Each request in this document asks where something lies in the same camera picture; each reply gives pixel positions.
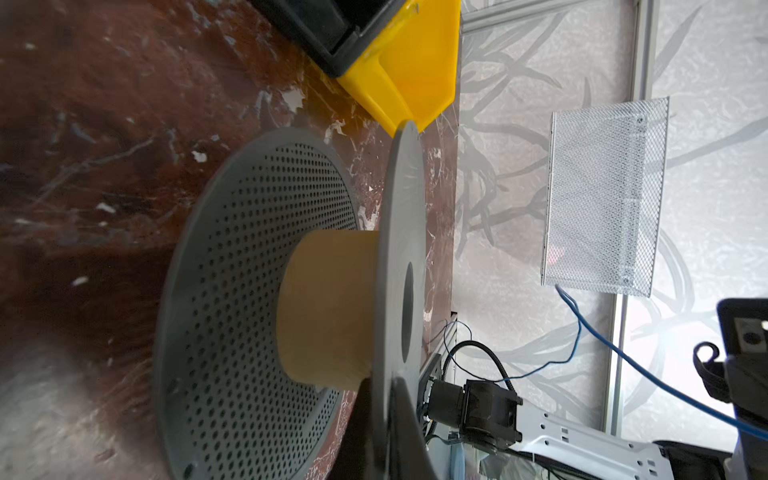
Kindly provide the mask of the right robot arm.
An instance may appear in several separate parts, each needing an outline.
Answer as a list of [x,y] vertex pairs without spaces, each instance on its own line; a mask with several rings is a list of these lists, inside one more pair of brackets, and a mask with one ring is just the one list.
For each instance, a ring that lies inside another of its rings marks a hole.
[[555,479],[723,479],[730,459],[725,452],[679,442],[617,438],[489,382],[450,383],[438,353],[421,370],[417,416],[428,445],[469,446],[523,460]]

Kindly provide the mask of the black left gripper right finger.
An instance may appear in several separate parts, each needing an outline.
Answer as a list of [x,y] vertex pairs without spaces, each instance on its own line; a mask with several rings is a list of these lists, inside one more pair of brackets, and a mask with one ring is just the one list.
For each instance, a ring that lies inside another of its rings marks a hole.
[[392,383],[389,413],[389,479],[436,480],[422,431],[403,378]]

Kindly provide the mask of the grey perforated cable spool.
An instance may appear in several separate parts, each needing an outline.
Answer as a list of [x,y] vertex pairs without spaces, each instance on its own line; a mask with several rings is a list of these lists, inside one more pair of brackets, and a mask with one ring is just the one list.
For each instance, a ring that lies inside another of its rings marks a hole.
[[425,306],[418,130],[394,136],[380,223],[359,228],[336,152],[280,128],[206,186],[165,281],[153,400],[174,479],[301,479],[344,391],[371,379],[366,479],[389,479],[392,383],[415,407]]

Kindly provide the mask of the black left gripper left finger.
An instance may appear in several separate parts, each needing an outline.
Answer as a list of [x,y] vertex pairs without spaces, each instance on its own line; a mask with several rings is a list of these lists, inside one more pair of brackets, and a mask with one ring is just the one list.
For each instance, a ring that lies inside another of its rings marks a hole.
[[365,378],[347,424],[334,465],[328,480],[366,479],[371,446],[371,379]]

